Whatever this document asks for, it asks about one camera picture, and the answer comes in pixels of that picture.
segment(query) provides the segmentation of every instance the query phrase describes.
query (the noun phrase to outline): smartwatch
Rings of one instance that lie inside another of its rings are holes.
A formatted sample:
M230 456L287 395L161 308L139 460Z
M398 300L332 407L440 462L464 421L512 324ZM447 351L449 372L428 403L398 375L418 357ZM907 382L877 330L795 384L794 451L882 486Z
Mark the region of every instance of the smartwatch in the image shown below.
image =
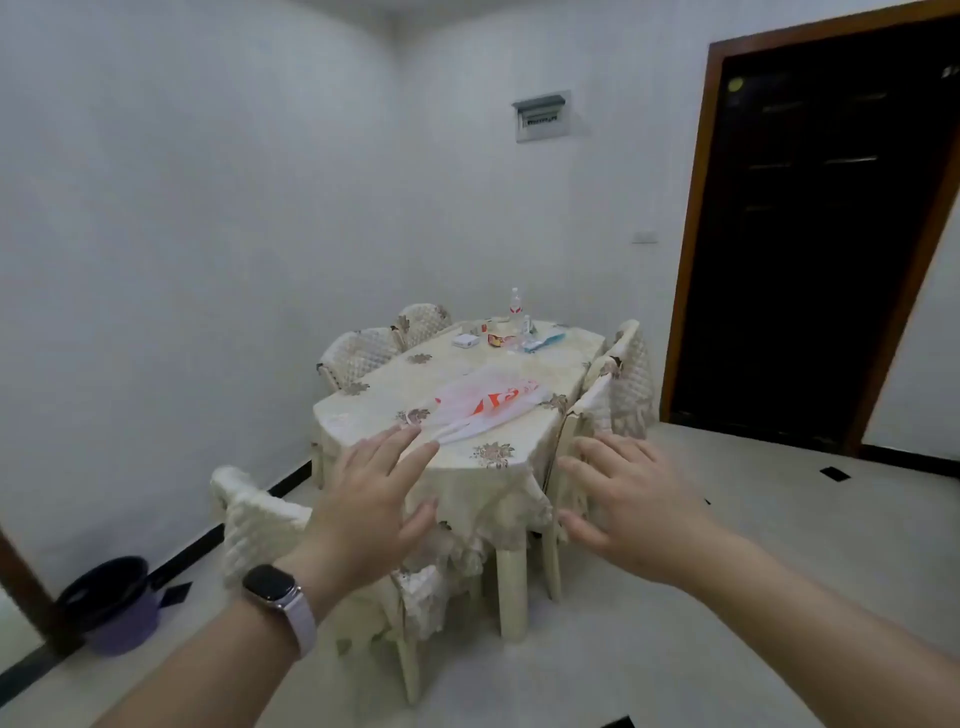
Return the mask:
M257 604L287 618L300 645L300 657L306 657L317 643L317 621L297 580L275 566L261 564L244 576L243 589Z

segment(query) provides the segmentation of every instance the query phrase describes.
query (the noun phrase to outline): white watch strap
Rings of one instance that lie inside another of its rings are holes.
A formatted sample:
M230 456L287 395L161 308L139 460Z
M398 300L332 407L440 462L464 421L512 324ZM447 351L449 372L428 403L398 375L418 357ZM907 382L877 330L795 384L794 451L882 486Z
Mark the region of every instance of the white watch strap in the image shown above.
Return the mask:
M287 616L287 621L290 622L297 636L300 658L303 659L317 643L317 621L313 617L310 603L300 588L297 588L297 595L290 603L283 607L283 614Z

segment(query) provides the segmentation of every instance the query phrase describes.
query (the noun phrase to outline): quilted chair cover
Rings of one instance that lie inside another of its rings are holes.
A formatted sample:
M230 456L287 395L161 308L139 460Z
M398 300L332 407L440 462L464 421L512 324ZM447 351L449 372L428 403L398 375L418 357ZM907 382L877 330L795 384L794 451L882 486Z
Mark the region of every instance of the quilted chair cover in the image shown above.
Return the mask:
M228 588L239 586L254 566L293 550L310 520L310 508L260 490L237 468L218 468L210 486L224 517ZM434 565L414 573L395 571L344 599L330 619L338 640L351 643L367 643L384 632L424 640L443 627L448 597L444 574Z
M639 321L628 321L617 330L606 357L612 357L619 369L612 372L613 432L645 439L653 422L654 382Z
M559 542L567 540L566 531L557 521L557 511L561 508L586 516L589 512L587 494L572 485L566 471L557 467L557 457L576 456L573 439L589 436L594 432L609 432L611 429L611 401L613 370L616 362L612 358L601 358L598 369L607 371L598 377L580 397L564 417L557 442L557 454L546 477L546 496L553 506L553 521L543 534L543 567L546 572L547 591L550 598L560 601L561 579L560 558L557 550Z
M411 303L396 317L396 327L404 349L412 349L453 324L450 313L441 305Z
M346 389L401 351L400 340L391 328L348 331L330 344L317 364L317 372L326 372L337 389Z

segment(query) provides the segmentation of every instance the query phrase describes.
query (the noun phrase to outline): plastic bag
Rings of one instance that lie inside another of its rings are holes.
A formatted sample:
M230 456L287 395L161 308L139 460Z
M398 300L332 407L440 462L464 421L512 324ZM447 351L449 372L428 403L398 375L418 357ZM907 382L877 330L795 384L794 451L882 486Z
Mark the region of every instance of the plastic bag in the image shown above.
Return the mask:
M509 422L549 396L533 379L488 365L441 387L425 406L428 424L441 426L433 439L445 445Z

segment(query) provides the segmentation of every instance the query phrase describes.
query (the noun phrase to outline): chair leg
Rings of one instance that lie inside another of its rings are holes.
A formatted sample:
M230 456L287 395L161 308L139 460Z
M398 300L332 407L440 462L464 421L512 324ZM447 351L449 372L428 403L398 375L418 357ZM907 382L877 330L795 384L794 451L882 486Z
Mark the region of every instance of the chair leg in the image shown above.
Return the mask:
M546 529L543 538L543 572L546 574L546 591L550 598L560 601L560 539L557 535L557 525L553 524Z
M420 663L417 660L417 642L400 638L396 641L396 652L400 656L400 670L403 672L403 687L407 691L407 702L416 705L420 700Z
M527 551L496 552L500 636L518 643L527 635Z
M483 601L483 574L478 573L467 580L467 591L470 595L470 604L476 606Z

